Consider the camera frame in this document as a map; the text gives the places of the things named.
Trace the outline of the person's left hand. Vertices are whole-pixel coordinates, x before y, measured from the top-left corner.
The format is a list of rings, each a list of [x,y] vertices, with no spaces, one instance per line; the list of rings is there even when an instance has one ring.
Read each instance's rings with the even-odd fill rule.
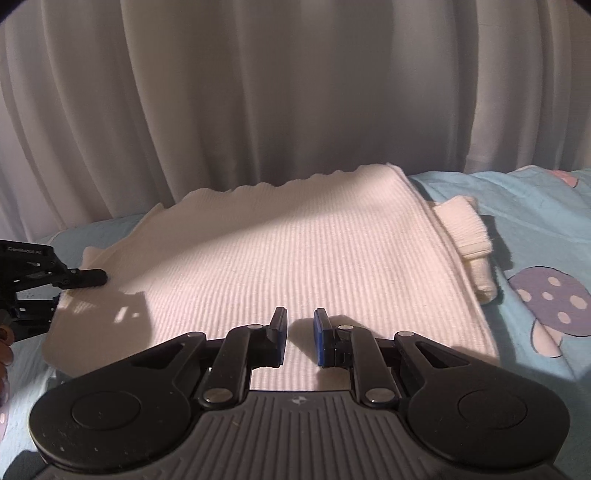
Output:
[[[14,334],[12,330],[2,325],[0,329],[0,397],[1,405],[6,403],[8,396],[8,367],[13,363],[12,344]]]

